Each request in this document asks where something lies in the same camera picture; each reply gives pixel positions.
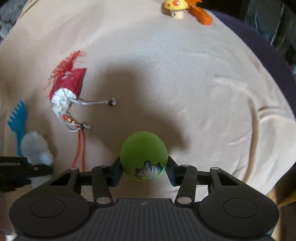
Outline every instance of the purple fabric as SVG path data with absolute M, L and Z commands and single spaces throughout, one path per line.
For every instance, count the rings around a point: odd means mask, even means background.
M 235 32 L 254 52 L 278 84 L 296 116 L 296 83 L 283 57 L 263 37 L 258 36 L 250 26 L 241 20 L 217 11 L 212 11 L 212 13 Z

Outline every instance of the mushroom toy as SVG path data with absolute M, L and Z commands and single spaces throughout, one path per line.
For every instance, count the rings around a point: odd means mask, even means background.
M 181 19 L 184 17 L 184 10 L 189 8 L 185 0 L 165 0 L 164 8 L 169 9 L 172 18 Z

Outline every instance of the red tassel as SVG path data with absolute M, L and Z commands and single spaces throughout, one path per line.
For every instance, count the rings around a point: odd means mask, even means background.
M 68 57 L 60 62 L 60 64 L 52 71 L 50 79 L 58 79 L 61 75 L 64 75 L 65 72 L 71 71 L 73 65 L 78 57 L 85 57 L 86 52 L 78 50 L 71 53 Z

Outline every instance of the beige fabric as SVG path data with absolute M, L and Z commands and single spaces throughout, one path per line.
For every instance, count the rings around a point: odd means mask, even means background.
M 86 169 L 119 156 L 123 141 L 151 131 L 179 164 L 218 166 L 267 193 L 296 160 L 296 124 L 278 86 L 253 52 L 213 16 L 202 26 L 164 14 L 161 0 L 30 2 L 0 47 L 0 72 L 28 107 L 27 131 L 47 136 L 55 173 L 71 167 L 77 136 L 65 131 L 43 88 L 69 53 L 88 56 L 81 98 L 117 105 L 70 113 L 86 131 Z M 5 154 L 16 155 L 6 128 Z M 174 198 L 166 175 L 150 183 L 125 175 L 114 197 Z M 207 195 L 197 188 L 197 200 Z

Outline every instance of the green ball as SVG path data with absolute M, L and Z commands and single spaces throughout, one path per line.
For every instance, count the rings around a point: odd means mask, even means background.
M 120 151 L 120 162 L 128 176 L 147 182 L 158 178 L 168 163 L 168 151 L 155 134 L 140 131 L 129 136 Z

